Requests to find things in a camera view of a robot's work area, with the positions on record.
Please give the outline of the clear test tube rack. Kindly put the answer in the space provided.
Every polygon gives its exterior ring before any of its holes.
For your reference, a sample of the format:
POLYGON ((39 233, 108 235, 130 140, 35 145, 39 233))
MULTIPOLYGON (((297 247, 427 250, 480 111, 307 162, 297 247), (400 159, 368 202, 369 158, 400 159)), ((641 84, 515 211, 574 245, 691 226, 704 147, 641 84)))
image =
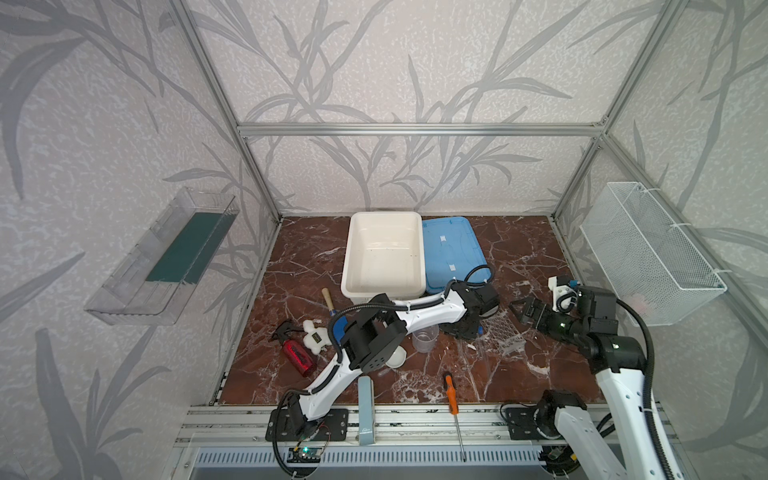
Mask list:
POLYGON ((469 343, 469 348, 483 357, 522 360, 526 344, 527 340, 509 314, 497 313, 480 321, 478 336, 469 343))

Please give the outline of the wooden handled blue brush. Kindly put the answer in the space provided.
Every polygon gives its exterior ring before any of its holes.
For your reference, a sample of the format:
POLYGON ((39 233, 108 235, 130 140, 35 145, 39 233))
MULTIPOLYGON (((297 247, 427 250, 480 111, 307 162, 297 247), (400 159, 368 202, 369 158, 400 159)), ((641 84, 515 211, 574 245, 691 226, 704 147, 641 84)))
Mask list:
MULTIPOLYGON (((322 295, 325 300, 326 306, 329 310, 330 318, 333 318, 337 314, 337 309, 334 306, 331 293, 328 288, 322 289, 322 295)), ((345 334, 345 328, 348 324, 347 318, 345 316, 341 316, 334 324, 333 327, 328 327, 329 332, 332 334, 332 338, 335 339, 338 343, 341 342, 344 334, 345 334)))

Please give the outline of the aluminium frame profile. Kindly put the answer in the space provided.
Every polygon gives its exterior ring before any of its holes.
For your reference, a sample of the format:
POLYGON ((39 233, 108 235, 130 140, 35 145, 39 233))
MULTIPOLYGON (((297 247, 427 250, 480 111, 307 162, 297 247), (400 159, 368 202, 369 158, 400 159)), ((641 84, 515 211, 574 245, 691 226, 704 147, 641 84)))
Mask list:
POLYGON ((596 152, 599 149, 610 154, 620 170, 634 182, 642 184, 659 201, 666 213, 678 222, 681 232, 688 235, 693 245, 703 254, 714 267, 723 267, 724 260, 705 243, 701 231, 685 226, 682 212, 663 194, 659 185, 647 173, 642 171, 632 160, 627 150, 611 133, 621 113, 629 104, 632 94, 639 88, 643 78, 651 68, 653 60, 660 54, 685 9, 688 1, 666 1, 662 4, 659 17, 653 24, 649 36, 642 44, 638 56, 633 61, 627 76, 623 80, 614 100, 612 100, 604 118, 595 123, 397 123, 397 122, 357 122, 357 123, 255 123, 241 124, 224 93, 221 81, 214 71, 211 57, 205 51, 202 36, 197 28, 191 9, 183 1, 171 1, 170 15, 185 36, 186 43, 191 48, 193 58, 214 96, 217 107, 224 116, 225 126, 235 141, 239 152, 245 156, 246 163, 251 168, 261 191, 266 195, 273 214, 278 213, 274 197, 265 183, 264 175, 256 166, 250 150, 246 146, 244 131, 252 130, 256 136, 481 136, 481 137, 555 137, 576 136, 589 137, 590 147, 583 156, 573 178, 556 206, 555 214, 560 215, 590 169, 596 152))

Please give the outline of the clear wall shelf green mat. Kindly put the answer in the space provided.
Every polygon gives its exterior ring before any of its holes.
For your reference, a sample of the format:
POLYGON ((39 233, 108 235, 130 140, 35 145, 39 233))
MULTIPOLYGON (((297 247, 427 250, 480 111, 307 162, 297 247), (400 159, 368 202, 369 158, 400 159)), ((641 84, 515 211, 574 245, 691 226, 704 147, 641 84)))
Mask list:
POLYGON ((84 310, 111 326, 170 326, 240 213, 237 197, 181 188, 84 310))

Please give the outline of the orange handled screwdriver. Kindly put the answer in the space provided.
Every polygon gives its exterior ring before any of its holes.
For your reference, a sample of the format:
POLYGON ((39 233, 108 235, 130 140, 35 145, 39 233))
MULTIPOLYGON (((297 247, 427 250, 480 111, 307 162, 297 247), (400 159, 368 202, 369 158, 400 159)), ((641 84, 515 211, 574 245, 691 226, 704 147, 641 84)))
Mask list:
POLYGON ((458 418, 459 406, 458 406, 458 400, 457 400, 457 390, 455 387, 453 376, 450 372, 445 372, 443 374, 443 380, 444 380, 445 394, 446 394, 446 398, 448 400, 448 405, 449 405, 449 411, 453 417, 457 438, 459 442, 460 458, 462 462, 466 463, 468 458, 467 458, 467 453, 465 450, 463 437, 461 433, 460 422, 458 418))

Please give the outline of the white molecule model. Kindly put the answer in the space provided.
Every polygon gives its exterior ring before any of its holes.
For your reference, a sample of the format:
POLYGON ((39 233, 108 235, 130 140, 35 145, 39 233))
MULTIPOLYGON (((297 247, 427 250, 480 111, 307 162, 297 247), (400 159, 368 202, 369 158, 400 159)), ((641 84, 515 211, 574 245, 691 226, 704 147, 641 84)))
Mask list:
POLYGON ((302 327, 305 332, 303 337, 304 346, 316 356, 331 345, 328 330, 325 327, 318 327, 312 320, 304 320, 302 327))

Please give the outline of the red black lighter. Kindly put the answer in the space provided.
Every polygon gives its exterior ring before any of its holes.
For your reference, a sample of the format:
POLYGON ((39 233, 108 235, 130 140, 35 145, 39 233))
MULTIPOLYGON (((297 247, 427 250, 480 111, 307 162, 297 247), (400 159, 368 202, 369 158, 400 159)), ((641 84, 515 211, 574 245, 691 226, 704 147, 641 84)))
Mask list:
POLYGON ((316 369, 316 362, 312 354, 295 337, 301 329, 291 320, 281 322, 271 334, 270 340, 280 344, 282 354, 293 367, 303 376, 308 377, 316 369))

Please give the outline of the white plastic storage bin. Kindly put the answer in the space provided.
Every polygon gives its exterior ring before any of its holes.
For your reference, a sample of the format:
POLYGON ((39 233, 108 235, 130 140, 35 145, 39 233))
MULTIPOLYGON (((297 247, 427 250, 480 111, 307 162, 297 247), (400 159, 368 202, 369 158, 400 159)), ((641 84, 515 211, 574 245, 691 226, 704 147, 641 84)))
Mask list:
POLYGON ((341 292, 355 304, 385 293, 411 300, 426 290, 422 217, 416 212, 358 212, 351 217, 341 292))

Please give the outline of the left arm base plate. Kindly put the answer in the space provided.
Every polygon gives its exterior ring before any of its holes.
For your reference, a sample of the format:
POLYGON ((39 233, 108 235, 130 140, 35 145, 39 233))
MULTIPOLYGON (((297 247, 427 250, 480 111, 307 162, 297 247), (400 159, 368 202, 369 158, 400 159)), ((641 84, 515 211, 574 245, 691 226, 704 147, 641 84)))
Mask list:
POLYGON ((267 442, 298 442, 310 440, 344 441, 349 423, 348 409, 331 409, 320 420, 296 426, 287 408, 273 410, 267 424, 267 442))

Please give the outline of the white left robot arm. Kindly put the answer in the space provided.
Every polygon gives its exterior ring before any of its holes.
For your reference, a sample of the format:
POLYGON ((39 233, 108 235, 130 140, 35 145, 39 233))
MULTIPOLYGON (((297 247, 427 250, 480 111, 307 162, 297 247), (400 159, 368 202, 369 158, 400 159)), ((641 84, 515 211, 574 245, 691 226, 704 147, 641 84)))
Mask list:
POLYGON ((358 377, 384 366, 407 335, 437 326, 444 333, 471 341, 480 323, 493 315, 500 297, 489 283, 452 280, 442 292, 414 299, 393 300, 378 294, 369 302, 341 310, 347 325, 340 340, 332 339, 332 360, 305 389, 291 389, 273 410, 266 439, 271 442, 305 440, 314 435, 337 398, 358 377))

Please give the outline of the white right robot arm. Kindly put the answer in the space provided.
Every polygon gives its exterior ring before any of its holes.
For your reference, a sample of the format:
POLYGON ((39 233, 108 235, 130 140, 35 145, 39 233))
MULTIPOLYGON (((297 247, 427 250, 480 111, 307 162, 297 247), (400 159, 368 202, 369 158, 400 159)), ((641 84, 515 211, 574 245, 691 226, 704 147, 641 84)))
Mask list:
POLYGON ((652 391, 655 350, 640 315, 606 289, 575 285, 549 306, 536 297, 518 301, 522 324, 577 348, 607 402, 621 447, 614 453, 581 398, 546 391, 536 423, 561 437, 590 479, 681 479, 652 391))

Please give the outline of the green circuit board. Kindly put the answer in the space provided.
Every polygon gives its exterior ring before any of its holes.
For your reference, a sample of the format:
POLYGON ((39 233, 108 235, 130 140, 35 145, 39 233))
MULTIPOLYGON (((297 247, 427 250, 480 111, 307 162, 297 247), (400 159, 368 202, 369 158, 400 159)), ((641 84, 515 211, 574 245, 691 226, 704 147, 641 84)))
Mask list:
POLYGON ((317 464, 321 462, 323 447, 296 446, 288 450, 288 464, 317 464))

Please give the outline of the blue plastic bin lid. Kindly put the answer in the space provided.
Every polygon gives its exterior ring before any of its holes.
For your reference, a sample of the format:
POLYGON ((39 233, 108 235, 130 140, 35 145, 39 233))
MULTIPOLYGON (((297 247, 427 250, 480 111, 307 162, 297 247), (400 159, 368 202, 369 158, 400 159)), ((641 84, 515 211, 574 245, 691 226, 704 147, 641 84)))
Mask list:
POLYGON ((467 218, 424 220, 422 228, 427 293, 439 293, 450 280, 464 280, 473 268, 486 264, 467 218))

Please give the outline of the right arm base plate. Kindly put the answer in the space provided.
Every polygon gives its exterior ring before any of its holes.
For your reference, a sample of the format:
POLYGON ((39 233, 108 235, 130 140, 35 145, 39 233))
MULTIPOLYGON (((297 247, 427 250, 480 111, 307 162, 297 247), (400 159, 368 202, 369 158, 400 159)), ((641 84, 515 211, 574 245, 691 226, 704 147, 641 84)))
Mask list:
POLYGON ((511 440, 551 440, 545 436, 536 423, 535 405, 503 403, 499 415, 506 424, 511 440))

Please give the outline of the grey teal bar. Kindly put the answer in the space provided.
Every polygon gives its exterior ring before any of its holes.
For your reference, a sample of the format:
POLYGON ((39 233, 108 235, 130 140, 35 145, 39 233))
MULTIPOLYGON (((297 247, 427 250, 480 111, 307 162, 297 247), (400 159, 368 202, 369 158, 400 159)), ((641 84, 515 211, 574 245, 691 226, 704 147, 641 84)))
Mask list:
POLYGON ((358 442, 360 446, 375 443, 374 385, 368 376, 358 378, 358 442))

